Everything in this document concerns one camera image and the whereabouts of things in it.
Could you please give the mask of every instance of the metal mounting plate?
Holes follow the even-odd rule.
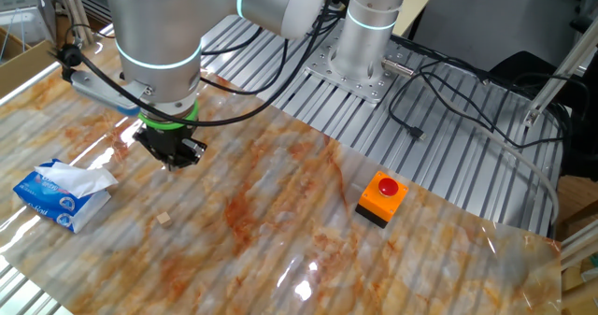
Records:
[[[306,62],[306,70],[314,77],[326,80],[338,86],[341,90],[354,94],[369,103],[377,104],[384,98],[397,76],[387,71],[379,79],[353,80],[336,73],[330,66],[329,55],[336,46],[342,31],[343,22],[340,21],[321,42],[320,46],[311,53]],[[397,46],[393,45],[392,42],[389,42],[386,54],[389,59],[396,59],[397,56],[402,57]]]

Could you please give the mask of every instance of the white cable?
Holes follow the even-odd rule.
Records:
[[[426,86],[426,89],[428,89],[429,91],[432,92],[432,90],[430,90],[430,85],[428,85],[425,82],[423,84]],[[452,101],[450,101],[448,98],[446,98],[446,96],[444,96],[441,92],[438,92],[437,95],[442,97],[442,99],[452,109],[456,110],[457,112],[459,112],[463,115],[467,115],[462,109],[457,107],[457,105],[455,105]],[[542,183],[546,186],[546,188],[548,190],[548,194],[550,195],[550,200],[552,201],[552,219],[551,219],[551,221],[554,224],[557,221],[557,218],[559,217],[559,196],[558,196],[555,188],[552,186],[550,179],[548,179],[548,177],[546,175],[544,175],[542,170],[540,170],[537,166],[535,166],[535,164],[533,164],[531,161],[529,161],[527,158],[525,158],[523,155],[521,155],[513,147],[507,145],[499,136],[496,136],[493,132],[491,132],[486,127],[482,126],[481,124],[479,124],[477,122],[471,122],[471,123],[483,135],[485,135],[490,140],[496,142],[496,144],[498,144],[503,150],[508,151],[510,154],[515,156],[515,158],[517,158],[518,160],[523,162],[525,165],[527,165],[540,178],[540,181],[542,181]]]

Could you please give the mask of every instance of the metal bracket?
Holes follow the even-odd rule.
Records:
[[[134,116],[139,113],[139,107],[137,105],[114,91],[95,74],[85,71],[77,71],[73,73],[70,78],[73,83],[73,88],[81,95],[91,98],[106,107],[116,109],[127,116]],[[146,91],[147,86],[139,82],[132,82],[122,88],[139,99]]]
[[[330,52],[333,51],[338,42],[342,28],[342,24],[338,24],[326,39],[321,42],[320,46],[313,51],[306,61],[306,70],[316,78],[326,80],[338,86],[341,90],[345,90],[367,102],[376,104],[384,98],[397,78],[397,75],[385,71],[379,79],[353,80],[336,73],[330,65]],[[392,58],[396,57],[399,54],[396,45],[392,45],[389,42],[386,54]]]
[[[579,39],[554,75],[562,77],[572,76],[577,68],[590,56],[596,45],[598,45],[598,19],[594,20],[591,27]],[[530,104],[523,124],[527,127],[533,126],[540,114],[566,83],[566,80],[550,79]]]

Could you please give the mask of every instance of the small wooden block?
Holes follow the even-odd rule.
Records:
[[[172,225],[172,220],[170,219],[170,216],[168,216],[168,213],[166,213],[166,212],[158,215],[158,217],[156,217],[156,219],[160,223],[160,226],[162,226],[163,228],[166,228],[166,227],[169,227],[170,225]]]

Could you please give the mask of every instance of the cardboard box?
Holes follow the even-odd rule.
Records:
[[[13,35],[8,35],[5,29],[0,28],[0,49],[2,49],[7,36],[8,42],[3,56],[5,63],[0,64],[0,98],[54,62],[54,59],[48,54],[54,46],[48,40],[44,40],[32,48],[25,45],[26,51],[23,52],[21,40]]]

